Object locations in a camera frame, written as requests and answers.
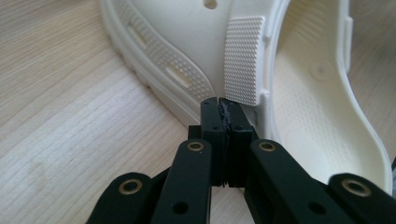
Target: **shoe sole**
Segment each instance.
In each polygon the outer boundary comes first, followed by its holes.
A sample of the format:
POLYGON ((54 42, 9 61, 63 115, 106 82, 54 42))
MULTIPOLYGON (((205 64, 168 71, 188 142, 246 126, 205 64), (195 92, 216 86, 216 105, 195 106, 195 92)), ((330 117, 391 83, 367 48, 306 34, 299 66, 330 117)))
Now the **shoe sole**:
MULTIPOLYGON (((259 122, 252 123, 253 126, 263 123, 266 124, 264 129, 271 126, 271 134, 262 136, 276 141, 280 139, 314 178, 327 183, 331 175, 353 173, 391 192, 387 152, 361 112, 347 81, 352 28, 352 20, 347 16, 347 2, 311 4, 310 7, 290 4, 276 50, 274 77, 257 77, 256 72, 251 74, 254 80, 266 79, 266 86, 257 81, 240 89, 237 84, 244 78, 233 76, 231 66, 227 73, 227 64, 238 62, 226 56, 225 95, 245 104, 247 116, 259 122), (339 23, 326 20, 329 8, 332 8, 331 12, 340 13, 341 16, 336 15, 341 18, 339 23), (341 44, 332 42, 332 38, 340 40, 341 44), (247 97, 245 92, 249 90, 254 91, 247 97), (257 109, 251 109, 257 105, 266 111, 258 113, 257 109), (258 114, 264 114, 265 119, 260 120, 258 114)), ((109 1, 102 1, 102 13, 112 43, 127 66, 182 123, 186 126, 198 124, 199 102, 216 96, 205 74, 157 34, 131 5, 113 6, 109 1), (192 88, 186 93, 180 86, 192 88)), ((230 20, 229 32, 234 29, 233 23, 238 21, 230 20)), ((227 35, 227 40, 233 43, 235 39, 227 35)), ((233 52, 233 48, 226 46, 225 52, 233 52)))

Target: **light wood surface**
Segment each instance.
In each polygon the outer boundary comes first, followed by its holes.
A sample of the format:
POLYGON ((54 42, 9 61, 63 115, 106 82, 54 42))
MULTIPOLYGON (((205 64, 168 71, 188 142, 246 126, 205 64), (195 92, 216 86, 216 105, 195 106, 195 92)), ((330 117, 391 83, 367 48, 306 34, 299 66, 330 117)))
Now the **light wood surface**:
MULTIPOLYGON (((0 1, 0 223, 84 223, 118 175, 168 167, 187 129, 107 39, 98 1, 0 1)), ((396 155, 396 4, 352 1, 349 79, 396 155)), ((212 223, 252 223, 213 189, 212 223)))

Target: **white shoe sole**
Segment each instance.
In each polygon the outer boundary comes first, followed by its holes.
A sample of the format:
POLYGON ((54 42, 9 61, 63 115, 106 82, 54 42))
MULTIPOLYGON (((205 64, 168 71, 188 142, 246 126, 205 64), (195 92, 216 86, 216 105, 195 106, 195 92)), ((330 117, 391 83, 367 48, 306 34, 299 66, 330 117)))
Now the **white shoe sole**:
MULTIPOLYGON (((238 4, 250 1, 219 7, 219 13, 230 15, 218 24, 224 26, 219 32, 226 41, 216 40, 222 44, 207 52, 222 55, 212 57, 216 59, 212 63, 191 56, 205 49, 179 45, 182 39, 169 41, 189 34, 167 31, 164 38, 166 27, 157 32, 159 26, 154 28, 153 20, 142 16, 152 3, 140 1, 139 11, 137 2, 103 0, 106 30, 126 64, 186 126, 198 123, 201 101, 226 96, 244 104, 260 137, 279 141, 314 178, 327 183, 331 175, 352 173, 391 193, 387 152, 347 81, 352 30, 347 1, 291 2, 287 12, 288 1, 276 1, 268 7, 272 11, 262 15, 239 9, 244 7, 238 4), (241 27, 257 34, 238 34, 241 27), (252 42, 242 43, 242 49, 257 54, 238 51, 241 47, 236 45, 247 38, 252 42), (209 65, 216 69, 207 72, 209 65), (246 69, 235 72, 235 67, 246 69), (221 73, 210 76, 213 71, 221 73)), ((163 10, 171 8, 163 1, 156 4, 163 10)))

